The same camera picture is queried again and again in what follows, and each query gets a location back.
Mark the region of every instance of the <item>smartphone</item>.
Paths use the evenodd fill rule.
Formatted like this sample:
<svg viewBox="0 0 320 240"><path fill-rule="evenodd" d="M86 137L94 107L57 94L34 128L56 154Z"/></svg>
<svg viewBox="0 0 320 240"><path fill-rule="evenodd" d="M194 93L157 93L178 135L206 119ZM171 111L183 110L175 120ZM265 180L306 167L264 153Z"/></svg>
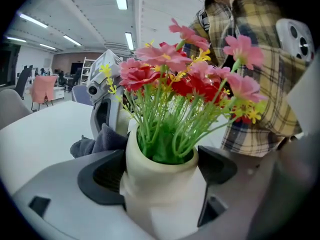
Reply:
<svg viewBox="0 0 320 240"><path fill-rule="evenodd" d="M306 24L282 18L276 22L275 27L282 50L306 62L311 62L314 59L314 42Z"/></svg>

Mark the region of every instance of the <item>yellow plaid shirt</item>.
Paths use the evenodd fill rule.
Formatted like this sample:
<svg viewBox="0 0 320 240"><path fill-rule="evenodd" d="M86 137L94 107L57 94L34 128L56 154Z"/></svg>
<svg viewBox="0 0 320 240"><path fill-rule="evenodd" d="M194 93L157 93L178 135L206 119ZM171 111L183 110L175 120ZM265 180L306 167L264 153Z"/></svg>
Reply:
<svg viewBox="0 0 320 240"><path fill-rule="evenodd" d="M264 53L262 68L238 69L241 76L253 77L260 84L260 92L268 97L261 120L256 124L234 122L223 137L221 148L249 156L262 157L277 148L285 138L301 132L294 112L286 102L286 96L306 69L306 63L280 49L276 22L282 15L275 0L230 0L226 5L220 0L204 0L204 10L209 20L208 33L198 17L191 24L196 33L211 43L211 62L221 67L227 56L227 35L245 35L252 45ZM188 56L199 54L190 44L184 46Z"/></svg>

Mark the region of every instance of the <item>white ceiling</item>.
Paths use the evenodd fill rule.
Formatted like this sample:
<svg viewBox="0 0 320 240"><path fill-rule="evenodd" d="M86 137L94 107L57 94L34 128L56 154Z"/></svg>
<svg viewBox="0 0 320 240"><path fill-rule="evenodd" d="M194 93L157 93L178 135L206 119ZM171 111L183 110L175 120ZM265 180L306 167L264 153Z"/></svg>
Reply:
<svg viewBox="0 0 320 240"><path fill-rule="evenodd" d="M116 0L27 0L18 13L49 27L43 28L17 15L5 35L25 39L27 43L23 45L41 50L46 48L39 44L57 48L47 50L54 53L112 49L117 54L129 55L125 32L132 33L135 48L151 40L155 45L173 44L179 41L179 35L168 30L171 18L188 25L202 7L202 0L127 0L127 3L127 10L119 10ZM74 45L64 35L82 46Z"/></svg>

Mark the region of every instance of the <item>orange chair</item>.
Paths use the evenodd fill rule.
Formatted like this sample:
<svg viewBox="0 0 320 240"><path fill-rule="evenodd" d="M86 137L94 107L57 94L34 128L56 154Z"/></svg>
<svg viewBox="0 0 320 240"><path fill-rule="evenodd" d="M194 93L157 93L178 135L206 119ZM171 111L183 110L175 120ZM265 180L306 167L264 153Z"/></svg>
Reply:
<svg viewBox="0 0 320 240"><path fill-rule="evenodd" d="M48 107L47 101L54 99L54 86L57 81L57 76L40 76L37 75L34 79L33 85L30 89L30 94L32 98L31 110L34 106L34 102L39 104L38 110L40 110L40 104L45 103Z"/></svg>

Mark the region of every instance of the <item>camera lens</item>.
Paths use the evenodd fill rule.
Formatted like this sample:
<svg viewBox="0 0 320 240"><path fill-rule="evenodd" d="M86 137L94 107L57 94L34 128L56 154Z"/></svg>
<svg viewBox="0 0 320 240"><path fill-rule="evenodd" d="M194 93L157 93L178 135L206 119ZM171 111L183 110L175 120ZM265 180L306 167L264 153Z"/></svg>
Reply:
<svg viewBox="0 0 320 240"><path fill-rule="evenodd" d="M291 26L290 27L290 32L291 32L291 35L294 37L294 38L297 38L298 37L298 33L297 33L297 30L294 26Z"/></svg>
<svg viewBox="0 0 320 240"><path fill-rule="evenodd" d="M307 41L304 37L300 38L299 46L300 46L300 50L301 50L302 54L304 56L306 56L308 54L308 44L307 44Z"/></svg>
<svg viewBox="0 0 320 240"><path fill-rule="evenodd" d="M89 93L90 93L91 95L95 95L95 94L97 93L97 88L94 87L94 86L91 86L91 87L89 88Z"/></svg>

